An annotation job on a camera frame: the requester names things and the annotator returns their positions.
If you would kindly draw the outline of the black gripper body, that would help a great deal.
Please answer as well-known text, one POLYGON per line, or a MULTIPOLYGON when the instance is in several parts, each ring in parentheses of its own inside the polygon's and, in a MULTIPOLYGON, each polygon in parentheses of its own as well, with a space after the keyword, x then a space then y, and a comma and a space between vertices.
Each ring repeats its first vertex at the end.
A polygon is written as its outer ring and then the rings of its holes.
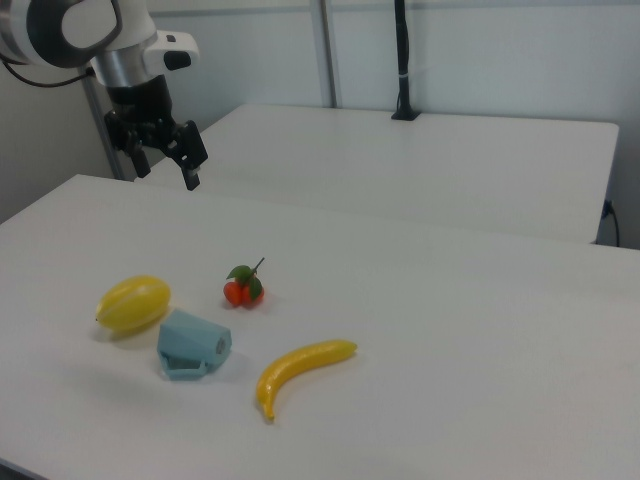
POLYGON ((110 141, 127 149, 134 140, 144 146, 167 149, 174 141, 175 121, 166 78, 159 75, 130 87, 107 87, 112 110, 104 116, 110 141))

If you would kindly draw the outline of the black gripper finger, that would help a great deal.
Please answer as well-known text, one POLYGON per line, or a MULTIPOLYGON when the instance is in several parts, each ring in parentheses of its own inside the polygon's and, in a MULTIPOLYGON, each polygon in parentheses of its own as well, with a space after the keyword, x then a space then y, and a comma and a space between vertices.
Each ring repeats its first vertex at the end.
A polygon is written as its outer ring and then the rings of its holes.
POLYGON ((132 134, 130 138, 130 159, 138 178, 144 178, 150 173, 151 169, 144 152, 142 141, 136 134, 132 134))
POLYGON ((208 153, 193 121, 176 126, 167 156, 180 167, 186 188, 195 190, 200 185, 199 169, 208 159, 208 153))

